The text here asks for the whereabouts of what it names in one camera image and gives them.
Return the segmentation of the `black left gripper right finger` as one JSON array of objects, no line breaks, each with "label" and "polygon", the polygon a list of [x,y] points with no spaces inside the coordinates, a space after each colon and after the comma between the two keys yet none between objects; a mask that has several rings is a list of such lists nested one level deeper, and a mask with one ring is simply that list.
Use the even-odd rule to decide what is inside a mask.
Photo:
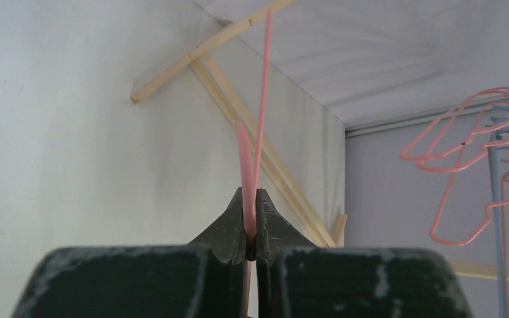
[{"label": "black left gripper right finger", "polygon": [[422,248],[321,248],[256,195],[260,317],[470,317],[449,263]]}]

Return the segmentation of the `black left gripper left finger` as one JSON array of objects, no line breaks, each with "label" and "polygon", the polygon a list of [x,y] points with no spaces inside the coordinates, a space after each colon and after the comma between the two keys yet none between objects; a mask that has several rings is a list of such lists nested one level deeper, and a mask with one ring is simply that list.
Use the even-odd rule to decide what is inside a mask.
[{"label": "black left gripper left finger", "polygon": [[50,251],[13,317],[246,317],[246,250],[238,189],[188,244]]}]

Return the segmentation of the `blue plastic hanger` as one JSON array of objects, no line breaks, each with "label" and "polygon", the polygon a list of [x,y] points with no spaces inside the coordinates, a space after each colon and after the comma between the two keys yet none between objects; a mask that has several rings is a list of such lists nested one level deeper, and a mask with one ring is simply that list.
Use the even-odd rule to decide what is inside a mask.
[{"label": "blue plastic hanger", "polygon": [[[509,134],[509,123],[496,129],[490,136],[491,141],[504,140],[503,135]],[[501,163],[509,164],[509,160],[500,159],[498,152],[509,150],[509,144],[491,146],[488,148],[488,163],[490,172],[492,203],[491,209],[495,228],[496,253],[496,279],[498,282],[499,316],[509,317],[509,288],[507,269],[507,243],[506,243],[506,206],[509,205],[509,170],[499,171]]]}]

